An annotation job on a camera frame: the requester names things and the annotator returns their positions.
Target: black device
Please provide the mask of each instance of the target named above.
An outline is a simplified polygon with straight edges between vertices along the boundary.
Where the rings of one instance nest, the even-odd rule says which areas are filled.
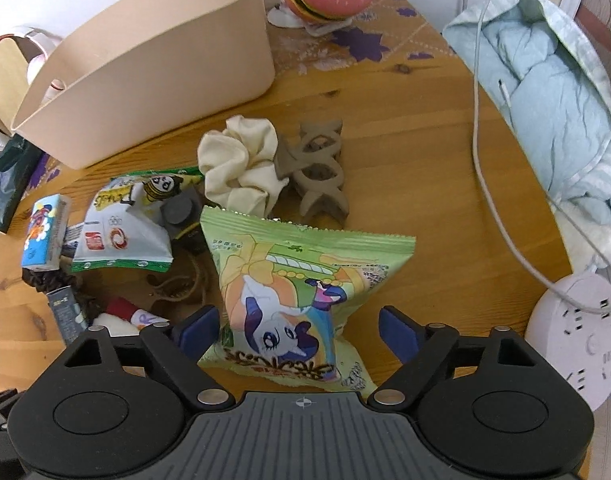
[[[31,480],[576,478],[592,412],[518,334],[461,336],[391,306],[379,329],[403,364],[367,401],[248,392],[236,403],[195,364],[218,338],[215,307],[138,336],[91,327],[13,398],[0,433]],[[453,378],[465,366],[477,369]]]

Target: green snack bag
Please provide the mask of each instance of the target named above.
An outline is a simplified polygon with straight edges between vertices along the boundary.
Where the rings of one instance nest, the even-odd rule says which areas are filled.
[[[415,238],[318,230],[211,207],[201,227],[225,320],[201,366],[288,386],[374,391],[343,327],[412,256]]]
[[[202,180],[197,167],[113,178],[99,190],[85,215],[72,272],[99,267],[166,272],[172,264],[172,247],[160,208],[165,200]]]

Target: cartoon unicorn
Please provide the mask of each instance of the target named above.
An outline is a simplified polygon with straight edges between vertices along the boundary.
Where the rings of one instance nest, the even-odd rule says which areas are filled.
[[[318,310],[329,312],[332,305],[343,303],[348,299],[346,291],[339,286],[323,283],[312,278],[305,280],[305,283],[316,287],[312,306]]]
[[[253,351],[271,360],[308,361],[319,350],[319,340],[308,334],[311,323],[301,321],[294,325],[290,318],[304,310],[282,305],[273,288],[262,285],[244,275],[245,285],[240,301],[245,305],[245,338]]]

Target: metal screw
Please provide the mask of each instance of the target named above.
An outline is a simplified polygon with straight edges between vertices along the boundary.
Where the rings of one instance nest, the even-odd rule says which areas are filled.
[[[196,396],[196,398],[199,402],[203,402],[203,404],[216,406],[217,404],[223,404],[224,402],[227,402],[230,396],[225,390],[220,390],[219,388],[210,388],[208,390],[203,390]]]
[[[384,406],[396,406],[405,400],[405,395],[399,390],[379,390],[375,393],[375,401]]]

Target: small blue box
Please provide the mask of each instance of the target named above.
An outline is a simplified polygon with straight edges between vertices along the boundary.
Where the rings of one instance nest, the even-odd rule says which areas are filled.
[[[34,204],[22,267],[39,271],[59,268],[70,206],[70,199],[60,194],[46,196]]]

